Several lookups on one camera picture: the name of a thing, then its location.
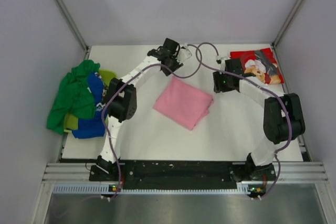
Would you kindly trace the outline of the pink t shirt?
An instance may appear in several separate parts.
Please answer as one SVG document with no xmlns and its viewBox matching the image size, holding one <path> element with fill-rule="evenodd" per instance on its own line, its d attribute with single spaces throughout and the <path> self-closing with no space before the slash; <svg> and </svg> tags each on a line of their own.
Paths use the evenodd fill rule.
<svg viewBox="0 0 336 224">
<path fill-rule="evenodd" d="M 180 126 L 193 130 L 208 115 L 213 96 L 173 77 L 153 108 Z"/>
</svg>

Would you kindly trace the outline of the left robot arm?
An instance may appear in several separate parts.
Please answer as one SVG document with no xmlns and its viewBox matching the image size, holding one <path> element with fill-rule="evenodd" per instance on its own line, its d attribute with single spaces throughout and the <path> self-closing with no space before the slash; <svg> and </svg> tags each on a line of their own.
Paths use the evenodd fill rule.
<svg viewBox="0 0 336 224">
<path fill-rule="evenodd" d="M 122 78 L 110 81 L 106 106 L 102 111 L 102 122 L 106 130 L 104 145 L 97 157 L 97 167 L 107 180 L 114 180 L 119 174 L 117 139 L 124 121 L 131 119 L 137 110 L 137 91 L 146 81 L 163 72 L 172 74 L 183 65 L 182 47 L 167 38 L 163 45 L 150 50 L 142 62 Z"/>
</svg>

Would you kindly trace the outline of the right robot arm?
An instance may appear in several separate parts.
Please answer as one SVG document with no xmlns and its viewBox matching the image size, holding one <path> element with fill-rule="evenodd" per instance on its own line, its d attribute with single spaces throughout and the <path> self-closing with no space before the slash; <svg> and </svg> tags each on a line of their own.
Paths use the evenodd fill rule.
<svg viewBox="0 0 336 224">
<path fill-rule="evenodd" d="M 264 111 L 264 135 L 260 143 L 247 155 L 244 166 L 232 173 L 236 182 L 248 178 L 259 180 L 273 171 L 272 162 L 277 153 L 305 132 L 300 98 L 295 93 L 272 91 L 254 74 L 245 71 L 239 59 L 217 57 L 216 62 L 220 69 L 213 72 L 214 92 L 236 90 L 251 98 Z"/>
</svg>

